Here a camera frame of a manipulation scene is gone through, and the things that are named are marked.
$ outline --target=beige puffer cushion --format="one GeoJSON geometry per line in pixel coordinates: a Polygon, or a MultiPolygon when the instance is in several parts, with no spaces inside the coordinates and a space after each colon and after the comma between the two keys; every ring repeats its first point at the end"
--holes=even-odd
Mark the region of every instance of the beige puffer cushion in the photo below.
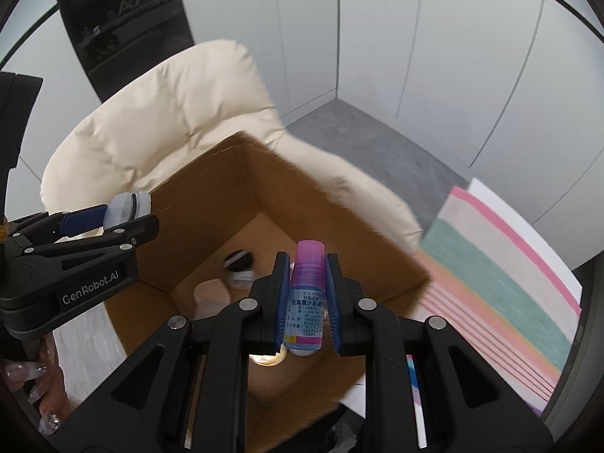
{"type": "Polygon", "coordinates": [[[400,248],[417,248],[422,232],[409,207],[342,158],[291,136],[252,57],[232,41],[182,51],[79,123],[46,166],[42,201],[55,213],[107,203],[125,191],[151,191],[237,131],[303,170],[400,248]]]}

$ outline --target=metal bolt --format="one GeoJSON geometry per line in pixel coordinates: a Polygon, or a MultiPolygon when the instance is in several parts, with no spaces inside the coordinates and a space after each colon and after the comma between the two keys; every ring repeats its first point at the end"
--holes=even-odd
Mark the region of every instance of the metal bolt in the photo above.
{"type": "Polygon", "coordinates": [[[254,298],[244,298],[239,302],[239,308],[242,310],[254,310],[258,306],[258,302],[254,298]]]}
{"type": "Polygon", "coordinates": [[[186,324],[186,318],[182,315],[175,315],[170,317],[168,320],[168,327],[172,330],[178,330],[179,328],[183,328],[186,324]]]}
{"type": "Polygon", "coordinates": [[[428,319],[428,325],[434,330],[443,330],[447,326],[447,320],[441,316],[431,316],[428,319]]]}
{"type": "Polygon", "coordinates": [[[361,310],[375,310],[378,307],[378,304],[374,299],[363,298],[359,300],[358,306],[361,310]]]}

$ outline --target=eye drop bottle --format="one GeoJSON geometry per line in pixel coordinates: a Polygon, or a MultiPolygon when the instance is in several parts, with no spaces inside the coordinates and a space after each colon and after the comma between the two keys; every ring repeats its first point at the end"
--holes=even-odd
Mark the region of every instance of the eye drop bottle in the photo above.
{"type": "Polygon", "coordinates": [[[314,240],[298,242],[289,284],[283,344],[292,354],[307,356],[321,348],[325,301],[325,246],[314,240]]]}

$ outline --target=purple bottle cap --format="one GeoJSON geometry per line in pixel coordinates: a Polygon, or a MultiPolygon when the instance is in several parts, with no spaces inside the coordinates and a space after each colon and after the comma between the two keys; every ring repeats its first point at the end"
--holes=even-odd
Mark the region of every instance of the purple bottle cap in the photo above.
{"type": "Polygon", "coordinates": [[[290,286],[313,286],[325,291],[325,246],[321,242],[298,242],[290,286]]]}

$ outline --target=green stripe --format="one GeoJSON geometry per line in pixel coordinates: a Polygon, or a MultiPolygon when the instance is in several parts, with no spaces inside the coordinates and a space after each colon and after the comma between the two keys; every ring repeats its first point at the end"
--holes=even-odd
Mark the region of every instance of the green stripe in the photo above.
{"type": "Polygon", "coordinates": [[[449,223],[437,219],[422,249],[499,312],[559,371],[571,343],[539,304],[449,223]]]}

